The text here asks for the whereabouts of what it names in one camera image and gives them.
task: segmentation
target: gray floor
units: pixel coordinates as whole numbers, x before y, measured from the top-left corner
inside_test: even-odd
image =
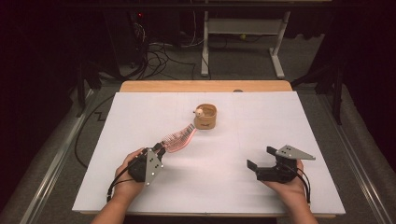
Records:
[[[321,40],[322,37],[310,40],[301,37],[284,40],[279,58],[286,80],[292,81],[307,72]],[[209,55],[211,79],[276,79],[267,51],[274,43],[273,37],[264,37],[253,43],[229,40],[224,48],[225,42],[221,38],[213,38],[210,42],[212,49]],[[168,61],[160,74],[149,79],[191,79],[192,75],[194,79],[207,79],[200,76],[201,48],[166,47],[166,52],[174,60],[195,63],[194,70],[192,71],[191,64]],[[159,60],[154,58],[150,64],[155,65],[158,62]],[[126,74],[130,68],[125,65],[121,67],[121,71]],[[332,219],[321,218],[319,223],[392,223],[392,220],[396,220],[396,216],[390,214],[396,209],[396,176],[366,130],[347,89],[343,89],[341,111],[343,125],[339,126],[334,123],[331,116],[329,108],[331,96],[316,95],[314,86],[304,84],[295,90],[299,93],[308,121],[346,208],[346,215]],[[88,117],[94,108],[119,88],[120,83],[107,81],[104,82],[101,90],[91,92],[87,99],[89,106],[84,116]],[[86,119],[87,122],[83,126],[78,139],[77,152],[85,164],[89,163],[105,123],[99,118],[106,117],[111,100],[100,105],[95,110],[96,113],[92,113]],[[74,154],[75,136],[78,127],[81,127],[78,124],[84,122],[84,119],[76,118],[77,112],[78,107],[75,104],[37,153],[28,172],[2,212],[0,223],[88,223],[92,220],[92,216],[71,211],[86,171]],[[71,147],[67,146],[68,142],[72,142]],[[39,187],[43,186],[43,181],[46,181],[46,177],[50,177],[49,169],[57,171],[52,176],[54,181],[44,186],[43,190],[46,192],[40,192],[38,197],[35,197]],[[289,223],[289,221],[286,218],[279,218],[278,223]]]

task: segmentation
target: human hand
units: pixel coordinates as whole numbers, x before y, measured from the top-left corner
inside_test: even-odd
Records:
[[[297,160],[297,168],[299,168],[299,175],[302,175],[304,166],[300,160]],[[279,195],[280,200],[286,205],[293,223],[317,223],[306,201],[304,184],[300,178],[296,176],[285,184],[271,181],[262,181],[262,183]]]
[[[122,165],[116,170],[116,176],[121,173],[123,169],[128,166],[128,162],[131,161],[135,156],[139,155],[139,153],[143,150],[143,148],[138,149],[137,151],[129,154]],[[111,199],[112,201],[118,201],[126,206],[134,200],[134,198],[142,191],[145,183],[137,183],[132,177],[128,174],[128,172],[123,173],[118,182],[118,184],[114,187],[114,195]]]
[[[304,170],[303,163],[300,160],[297,160],[297,168],[302,171]],[[305,201],[304,184],[297,177],[285,184],[274,181],[262,181],[262,183],[270,189],[273,189],[287,207],[293,206],[293,204],[296,202],[299,203],[300,200]]]

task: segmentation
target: equipment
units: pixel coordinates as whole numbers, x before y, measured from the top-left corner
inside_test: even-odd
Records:
[[[267,152],[276,158],[276,165],[274,167],[258,167],[256,163],[247,160],[247,168],[255,172],[257,180],[260,181],[275,181],[285,184],[297,176],[303,181],[306,200],[310,204],[311,186],[306,174],[297,167],[297,160],[314,161],[316,158],[291,146],[284,146],[280,150],[267,147]],[[305,176],[306,181],[298,173],[299,171]]]
[[[196,130],[195,126],[190,124],[179,132],[166,135],[165,138],[154,147],[145,147],[140,154],[129,161],[128,166],[114,178],[107,192],[107,202],[111,200],[114,186],[123,182],[117,181],[126,171],[128,171],[128,174],[132,177],[130,180],[145,182],[148,186],[163,168],[163,154],[165,154],[165,152],[172,153],[181,150],[190,142]]]

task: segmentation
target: wooden table edge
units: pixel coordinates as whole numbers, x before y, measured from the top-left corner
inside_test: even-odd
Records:
[[[120,92],[292,91],[285,80],[131,80]]]

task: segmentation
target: forearm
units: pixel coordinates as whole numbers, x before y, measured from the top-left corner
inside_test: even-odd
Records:
[[[293,224],[317,224],[317,220],[311,212],[308,203],[305,200],[295,200],[286,204],[290,221]]]
[[[114,223],[122,224],[128,205],[116,200],[110,200],[102,211],[95,217],[92,224]]]

